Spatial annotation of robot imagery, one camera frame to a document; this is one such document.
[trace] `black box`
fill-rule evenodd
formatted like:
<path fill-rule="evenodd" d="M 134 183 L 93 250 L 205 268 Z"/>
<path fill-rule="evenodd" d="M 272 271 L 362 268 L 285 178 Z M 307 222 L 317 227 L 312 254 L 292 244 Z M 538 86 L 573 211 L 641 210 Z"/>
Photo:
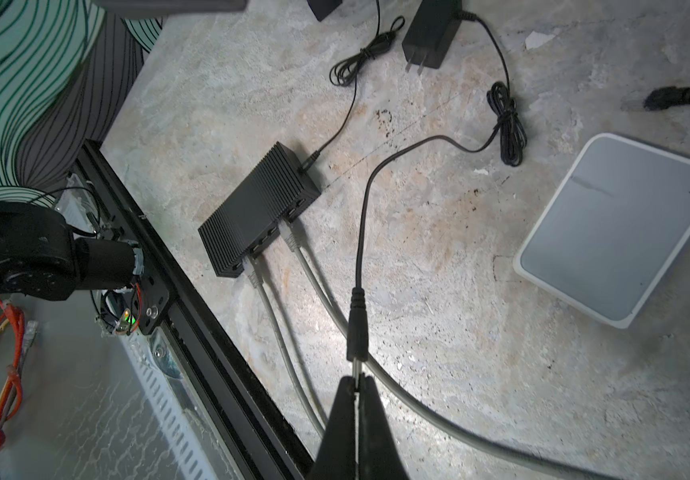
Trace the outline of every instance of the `black box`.
<path fill-rule="evenodd" d="M 217 275 L 238 277 L 241 259 L 259 255 L 278 236 L 278 220 L 293 220 L 319 195 L 294 152 L 276 143 L 198 228 Z"/>
<path fill-rule="evenodd" d="M 408 63 L 440 68 L 459 24 L 461 0 L 423 0 L 401 42 Z"/>
<path fill-rule="evenodd" d="M 339 7 L 342 2 L 343 0 L 307 0 L 307 4 L 311 6 L 311 10 L 319 22 L 334 12 L 334 9 Z"/>

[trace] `black power cable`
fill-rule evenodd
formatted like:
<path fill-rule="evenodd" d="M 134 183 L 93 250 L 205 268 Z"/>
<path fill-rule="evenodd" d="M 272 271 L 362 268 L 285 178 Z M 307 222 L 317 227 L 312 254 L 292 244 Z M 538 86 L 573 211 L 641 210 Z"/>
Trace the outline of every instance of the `black power cable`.
<path fill-rule="evenodd" d="M 345 128 L 347 120 L 350 118 L 350 112 L 353 111 L 353 106 L 356 104 L 356 93 L 358 92 L 358 73 L 361 68 L 369 61 L 374 60 L 379 55 L 387 53 L 390 47 L 393 46 L 393 42 L 396 40 L 398 31 L 407 23 L 407 19 L 403 15 L 399 15 L 390 24 L 390 30 L 387 32 L 379 33 L 379 25 L 382 22 L 382 14 L 379 10 L 379 0 L 377 1 L 377 33 L 369 45 L 348 58 L 335 63 L 329 71 L 329 82 L 337 87 L 350 87 L 353 84 L 353 100 L 350 101 L 350 108 L 345 115 L 345 120 L 340 126 L 340 129 L 332 135 L 332 137 L 323 143 L 316 151 L 312 152 L 311 156 L 308 157 L 300 167 L 300 172 L 306 172 L 310 169 L 313 164 L 321 156 L 321 151 L 328 147 L 332 141 L 342 132 Z"/>
<path fill-rule="evenodd" d="M 56 190 L 52 190 L 52 191 L 40 194 L 39 196 L 30 200 L 28 203 L 34 204 L 35 202 L 37 202 L 41 198 L 45 198 L 45 197 L 48 197 L 49 195 L 53 195 L 53 194 L 58 194 L 59 192 L 62 192 L 65 190 L 85 190 L 85 191 L 88 191 L 91 195 L 91 199 L 94 201 L 94 208 L 97 210 L 97 220 L 101 220 L 101 218 L 102 218 L 102 212 L 100 211 L 101 202 L 100 202 L 99 198 L 97 197 L 97 194 L 94 192 L 94 190 L 92 190 L 91 188 L 87 188 L 87 187 L 62 187 L 62 188 L 58 188 Z M 70 228 L 70 230 L 74 234 L 78 234 L 81 236 L 98 236 L 99 235 L 99 232 L 92 234 L 90 232 L 76 228 L 75 226 L 72 226 L 72 225 L 68 225 L 68 227 Z"/>
<path fill-rule="evenodd" d="M 505 83 L 495 82 L 494 85 L 492 85 L 492 89 L 486 92 L 486 101 L 489 102 L 489 106 L 497 115 L 497 123 L 492 130 L 492 134 L 489 136 L 486 142 L 484 142 L 484 145 L 477 149 L 471 150 L 465 148 L 464 146 L 458 144 L 454 139 L 449 138 L 446 135 L 434 135 L 433 137 L 420 140 L 416 144 L 410 145 L 403 150 L 399 150 L 395 154 L 390 155 L 388 158 L 380 162 L 380 164 L 374 168 L 372 174 L 369 176 L 369 180 L 367 180 L 367 188 L 363 194 L 363 206 L 361 207 L 361 222 L 358 231 L 358 250 L 356 252 L 356 288 L 358 289 L 361 288 L 361 266 L 363 264 L 364 235 L 367 228 L 369 190 L 372 187 L 374 178 L 377 176 L 379 171 L 382 170 L 382 168 L 385 168 L 385 166 L 393 160 L 400 158 L 415 148 L 425 145 L 433 140 L 444 140 L 466 153 L 476 154 L 489 147 L 498 132 L 500 133 L 500 157 L 502 158 L 503 162 L 511 167 L 518 167 L 521 165 L 523 160 L 523 149 L 526 146 L 526 133 L 524 132 L 523 125 L 521 124 L 519 116 L 515 111 L 515 100 L 513 100 L 513 98 L 510 96 L 510 76 L 508 74 L 508 67 L 505 65 L 503 53 L 500 51 L 499 45 L 495 41 L 494 35 L 489 30 L 489 27 L 486 26 L 478 15 L 470 12 L 460 12 L 458 17 L 462 20 L 478 22 L 484 27 L 486 33 L 489 35 L 489 38 L 492 39 L 492 43 L 494 43 L 494 47 L 497 50 L 500 61 L 503 63 L 503 70 L 505 71 Z"/>
<path fill-rule="evenodd" d="M 518 167 L 524 158 L 524 148 L 526 147 L 526 132 L 519 120 L 519 115 L 515 111 L 515 100 L 510 96 L 510 75 L 508 65 L 505 64 L 503 52 L 499 49 L 497 41 L 494 39 L 492 31 L 486 26 L 484 20 L 477 14 L 471 12 L 458 12 L 457 18 L 468 22 L 477 22 L 484 27 L 486 34 L 492 40 L 499 60 L 503 63 L 505 71 L 505 83 L 495 82 L 492 88 L 486 92 L 486 101 L 497 115 L 497 123 L 494 126 L 494 133 L 499 130 L 499 156 L 505 165 Z"/>

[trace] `black metal frame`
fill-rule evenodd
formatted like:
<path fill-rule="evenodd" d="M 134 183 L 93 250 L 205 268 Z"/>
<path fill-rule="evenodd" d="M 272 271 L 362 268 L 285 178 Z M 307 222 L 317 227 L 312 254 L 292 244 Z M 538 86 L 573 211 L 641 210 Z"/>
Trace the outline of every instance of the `black metal frame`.
<path fill-rule="evenodd" d="M 164 280 L 168 295 L 161 302 L 160 313 L 147 323 L 140 319 L 140 330 L 149 332 L 160 324 L 244 478 L 304 478 L 313 465 L 310 454 L 102 156 L 98 144 L 90 140 L 84 143 L 73 171 L 94 189 L 103 216 L 112 218 L 125 238 L 139 242 L 145 276 L 154 272 Z"/>

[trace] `red wire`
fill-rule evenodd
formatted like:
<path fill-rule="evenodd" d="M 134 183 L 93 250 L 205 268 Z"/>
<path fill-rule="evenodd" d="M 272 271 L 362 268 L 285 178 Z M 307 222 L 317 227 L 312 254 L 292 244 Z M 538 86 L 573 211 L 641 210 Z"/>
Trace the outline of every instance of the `red wire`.
<path fill-rule="evenodd" d="M 129 330 L 129 334 L 134 333 L 134 331 L 137 330 L 137 328 L 140 325 L 140 320 L 142 319 L 142 289 L 140 288 L 139 283 L 135 283 L 134 286 L 137 289 L 137 303 L 138 303 L 140 309 L 137 312 L 138 319 L 136 322 L 134 322 L 134 326 L 131 328 L 131 330 Z"/>
<path fill-rule="evenodd" d="M 8 368 L 8 378 L 6 379 L 6 386 L 4 388 L 4 401 L 0 403 L 0 447 L 3 446 L 3 440 L 2 440 L 2 435 L 3 432 L 1 431 L 1 426 L 3 423 L 8 420 L 9 418 L 13 417 L 13 414 L 16 413 L 16 410 L 12 412 L 12 414 L 9 414 L 6 418 L 3 418 L 5 415 L 3 412 L 3 409 L 6 404 L 6 398 L 8 398 L 9 393 L 12 391 L 12 386 L 19 385 L 19 388 L 17 389 L 19 392 L 17 401 L 18 404 L 22 403 L 22 384 L 20 383 L 19 376 L 17 375 L 17 367 L 19 366 L 19 360 L 20 357 L 22 356 L 22 341 L 24 337 L 24 319 L 23 319 L 23 314 L 22 310 L 20 309 L 15 309 L 12 307 L 12 305 L 6 306 L 6 310 L 4 311 L 6 313 L 6 317 L 9 318 L 9 322 L 12 323 L 12 328 L 14 329 L 14 361 L 12 362 L 12 365 Z"/>

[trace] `ethernet cable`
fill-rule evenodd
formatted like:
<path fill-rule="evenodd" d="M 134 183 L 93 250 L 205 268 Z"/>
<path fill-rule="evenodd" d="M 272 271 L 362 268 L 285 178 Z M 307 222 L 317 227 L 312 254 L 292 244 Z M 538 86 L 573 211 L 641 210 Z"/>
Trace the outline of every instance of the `ethernet cable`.
<path fill-rule="evenodd" d="M 316 295 L 323 304 L 323 308 L 325 308 L 329 313 L 332 321 L 334 321 L 334 324 L 338 329 L 340 329 L 340 332 L 343 334 L 343 336 L 347 338 L 347 321 L 345 320 L 343 314 L 334 308 L 326 294 L 323 292 L 321 284 L 313 274 L 311 265 L 308 264 L 307 259 L 302 253 L 299 242 L 292 232 L 291 225 L 289 225 L 288 221 L 284 220 L 278 224 L 278 229 L 281 233 L 281 237 L 289 246 L 289 249 L 299 260 L 305 272 L 305 276 L 307 276 L 307 279 L 311 282 L 313 289 L 316 291 Z M 565 480 L 617 480 L 614 477 L 590 472 L 580 467 L 568 466 L 547 458 L 536 457 L 528 452 L 522 452 L 513 447 L 504 446 L 489 440 L 488 438 L 476 435 L 475 433 L 465 430 L 465 428 L 455 424 L 448 418 L 441 416 L 433 409 L 423 404 L 420 400 L 412 396 L 411 393 L 399 385 L 399 383 L 393 377 L 391 377 L 390 374 L 385 371 L 385 369 L 382 368 L 382 366 L 377 362 L 377 360 L 374 359 L 374 357 L 371 356 L 371 354 L 369 354 L 369 360 L 367 360 L 366 366 L 369 367 L 374 376 L 377 377 L 382 384 L 391 391 L 391 393 L 393 393 L 401 402 L 417 413 L 417 415 L 421 416 L 427 420 L 428 423 L 435 426 L 447 435 L 456 438 L 462 443 L 465 443 L 467 446 L 471 446 L 476 450 L 497 458 L 501 458 L 507 462 L 529 468 L 536 472 L 545 473 L 546 475 L 551 475 L 556 478 L 563 478 Z"/>
<path fill-rule="evenodd" d="M 302 388 L 300 379 L 297 377 L 297 372 L 295 372 L 294 365 L 292 365 L 292 359 L 289 357 L 289 350 L 287 349 L 287 345 L 283 340 L 283 336 L 281 335 L 281 327 L 278 325 L 278 319 L 276 318 L 276 314 L 273 312 L 273 306 L 271 305 L 270 299 L 267 298 L 265 288 L 262 286 L 262 277 L 260 273 L 257 272 L 257 269 L 254 266 L 254 261 L 249 256 L 244 257 L 244 271 L 249 277 L 249 281 L 254 287 L 254 290 L 260 294 L 262 303 L 265 306 L 265 311 L 267 312 L 268 317 L 271 319 L 273 332 L 276 334 L 276 341 L 278 341 L 278 348 L 281 350 L 283 364 L 286 366 L 287 372 L 289 372 L 289 377 L 292 379 L 294 391 L 297 393 L 297 397 L 300 399 L 307 417 L 311 420 L 316 432 L 318 432 L 318 436 L 323 437 L 323 425 L 316 416 L 310 400 L 308 400 L 307 396 L 305 395 L 305 390 Z"/>

